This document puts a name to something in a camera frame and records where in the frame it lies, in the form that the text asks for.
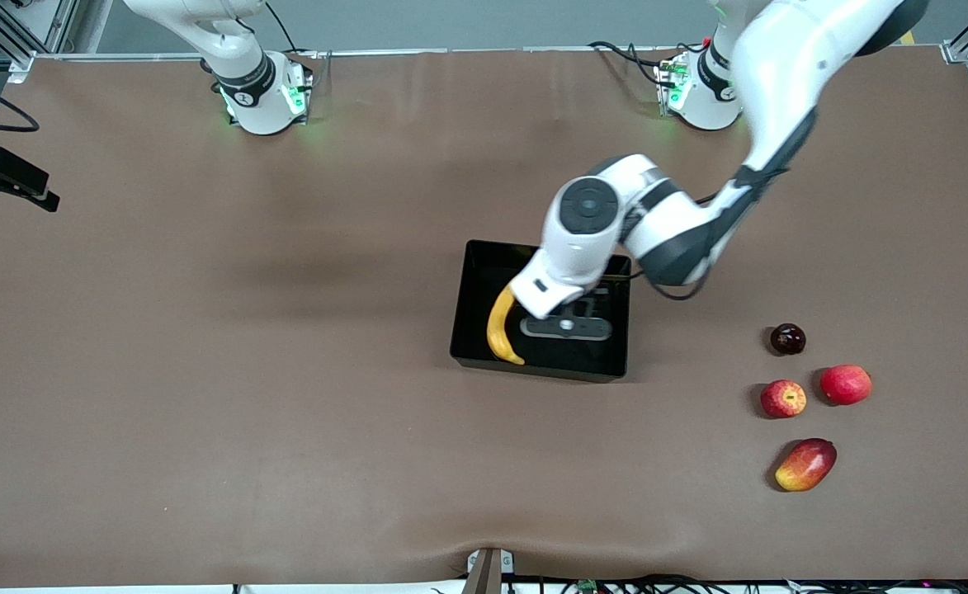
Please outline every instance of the white robotic arm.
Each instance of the white robotic arm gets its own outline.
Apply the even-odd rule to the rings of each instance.
[[[136,14],[182,37],[205,58],[231,116],[248,132],[275,134],[307,116],[310,75],[265,52],[241,19],[265,0],[125,0]]]
[[[824,84],[881,31],[890,36],[885,26],[896,8],[916,1],[770,2],[732,52],[733,84],[752,135],[752,149],[736,176],[701,206],[643,155],[605,162],[565,185],[553,200],[539,251],[511,282],[517,301],[534,317],[546,317],[600,281],[617,243],[661,292],[701,281],[803,146]],[[590,191],[604,196],[605,204],[618,204],[615,217],[587,217],[590,223],[582,223],[582,181],[590,181]]]

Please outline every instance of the banana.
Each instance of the banana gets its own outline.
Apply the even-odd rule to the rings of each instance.
[[[509,315],[509,309],[513,309],[515,302],[517,300],[513,297],[513,289],[506,285],[506,289],[502,289],[502,293],[498,294],[498,299],[491,307],[491,315],[487,318],[487,343],[494,356],[500,360],[509,361],[514,365],[524,365],[524,360],[513,352],[513,345],[510,345],[509,336],[506,336],[506,316]]]

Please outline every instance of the brown table cover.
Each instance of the brown table cover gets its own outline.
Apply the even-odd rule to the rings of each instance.
[[[743,121],[657,117],[611,54],[335,58],[309,125],[224,123],[197,64],[38,60],[0,144],[0,586],[393,582],[481,545],[522,574],[968,578],[968,74],[854,60],[693,301],[632,296],[630,373],[447,356],[469,239],[536,243],[556,189],[645,152],[694,196]],[[15,120],[1,116],[1,120]],[[800,356],[763,349],[784,321]],[[759,384],[864,365],[865,403]],[[786,444],[837,466],[778,493]]]

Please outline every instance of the black tray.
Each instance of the black tray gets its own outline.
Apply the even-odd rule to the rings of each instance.
[[[525,365],[501,361],[487,343],[487,320],[491,307],[509,281],[526,266],[537,247],[471,240],[465,245],[461,288],[451,334],[451,356],[465,367],[563,377],[567,380],[611,381],[626,375],[627,321],[630,318],[630,279],[602,279],[597,290],[575,302],[575,313],[612,325],[606,341],[574,341],[540,338],[522,333],[521,320],[529,314],[514,305],[506,319],[506,334]],[[605,276],[628,277],[630,258],[612,256]]]

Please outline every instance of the red apple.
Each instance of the red apple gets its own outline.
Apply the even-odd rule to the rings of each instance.
[[[860,403],[869,398],[872,377],[857,365],[836,365],[820,376],[820,390],[834,403]]]
[[[832,442],[811,437],[792,448],[781,462],[774,477],[785,490],[811,490],[835,466],[835,446]]]
[[[807,407],[807,394],[795,381],[778,379],[763,388],[760,401],[763,403],[763,410],[770,417],[789,418],[802,413]]]

